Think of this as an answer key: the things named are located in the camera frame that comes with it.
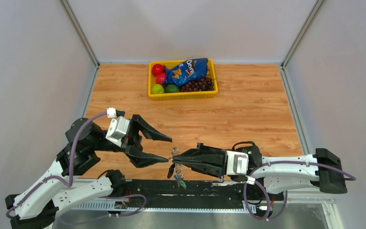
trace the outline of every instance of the metal frame edge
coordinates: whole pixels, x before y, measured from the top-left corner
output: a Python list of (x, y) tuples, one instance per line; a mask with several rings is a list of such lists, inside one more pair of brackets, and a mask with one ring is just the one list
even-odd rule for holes
[(62, 8), (64, 9), (65, 14), (67, 15), (71, 25), (73, 26), (73, 28), (75, 29), (76, 34), (78, 35), (79, 39), (82, 42), (82, 45), (84, 46), (86, 52), (88, 53), (91, 61), (93, 62), (93, 65), (98, 68), (100, 66), (99, 61), (96, 58), (96, 55), (94, 54), (94, 51), (91, 47), (91, 45), (88, 42), (88, 39), (86, 38), (85, 34), (83, 33), (83, 30), (78, 22), (78, 20), (76, 19), (76, 16), (72, 10), (72, 7), (70, 5), (70, 3), (68, 2), (68, 0), (58, 0), (62, 6)]
[(293, 44), (291, 45), (290, 50), (288, 51), (287, 55), (284, 58), (283, 63), (281, 64), (282, 67), (286, 67), (290, 62), (291, 58), (293, 57), (294, 52), (298, 48), (298, 45), (302, 41), (304, 35), (308, 31), (309, 27), (311, 26), (312, 22), (314, 21), (315, 17), (317, 16), (319, 10), (321, 9), (325, 0), (317, 0), (315, 5), (313, 6), (311, 12), (309, 13), (308, 17), (306, 18), (301, 30), (299, 31), (297, 37), (295, 38)]
[(291, 83), (288, 79), (288, 73), (287, 70), (284, 68), (279, 68), (280, 75), (281, 75), (281, 81), (283, 82), (285, 95), (287, 96), (288, 105), (290, 107), (291, 115), (294, 120), (295, 129), (298, 135), (298, 140), (301, 144), (301, 150), (304, 155), (313, 153), (313, 150), (310, 148), (309, 141), (306, 137), (306, 134), (304, 132), (304, 125), (303, 121), (301, 119), (301, 115), (298, 111), (297, 102), (295, 99), (295, 96), (293, 94)]
[(97, 75), (99, 74), (99, 70), (100, 70), (100, 66), (96, 68), (95, 75), (93, 76), (91, 87), (89, 89), (89, 94), (88, 94), (88, 97), (86, 98), (85, 107), (84, 107), (83, 113), (82, 113), (83, 117), (85, 117), (86, 113), (88, 112), (89, 103), (91, 102), (91, 97), (92, 97), (94, 86), (96, 84)]
[(336, 203), (323, 203), (322, 208), (329, 229), (344, 229)]

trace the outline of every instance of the wood grain table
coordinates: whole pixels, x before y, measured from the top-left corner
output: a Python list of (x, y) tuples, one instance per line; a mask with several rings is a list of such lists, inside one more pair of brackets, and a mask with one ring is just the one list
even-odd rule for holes
[[(147, 64), (104, 64), (86, 116), (107, 107), (141, 115), (150, 125), (173, 138), (173, 143), (142, 140), (143, 150), (169, 158), (198, 142), (231, 148), (254, 141), (265, 156), (298, 156), (301, 147), (276, 65), (216, 65), (219, 93), (214, 98), (152, 101), (147, 94)], [(95, 121), (107, 129), (109, 119)], [(123, 153), (97, 152), (102, 159), (83, 177), (96, 178), (107, 169), (119, 169), (127, 179), (166, 179), (171, 163), (135, 168)], [(215, 180), (183, 167), (185, 179)]]

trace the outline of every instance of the white wall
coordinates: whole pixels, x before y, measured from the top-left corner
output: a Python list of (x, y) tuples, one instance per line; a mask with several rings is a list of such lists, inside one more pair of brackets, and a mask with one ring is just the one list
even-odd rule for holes
[(5, 197), (24, 191), (65, 146), (94, 67), (57, 0), (0, 1), (0, 229)]
[(343, 224), (366, 228), (366, 1), (327, 0), (288, 72), (312, 147), (357, 177), (336, 198)]
[(70, 0), (100, 62), (281, 62), (315, 0)]

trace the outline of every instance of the bunch of grapes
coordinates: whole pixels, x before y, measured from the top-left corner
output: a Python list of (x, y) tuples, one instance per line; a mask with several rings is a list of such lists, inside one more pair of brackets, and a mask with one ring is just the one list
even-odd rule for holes
[(187, 82), (180, 88), (180, 92), (213, 91), (214, 82), (211, 78), (204, 77), (199, 80)]

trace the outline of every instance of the chip bag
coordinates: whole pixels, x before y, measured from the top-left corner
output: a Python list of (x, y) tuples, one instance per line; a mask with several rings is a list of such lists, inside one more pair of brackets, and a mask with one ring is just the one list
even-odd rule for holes
[(174, 83), (181, 87), (189, 81), (201, 79), (208, 73), (207, 64), (207, 58), (199, 58), (184, 61), (171, 69), (165, 68), (166, 79), (163, 84)]

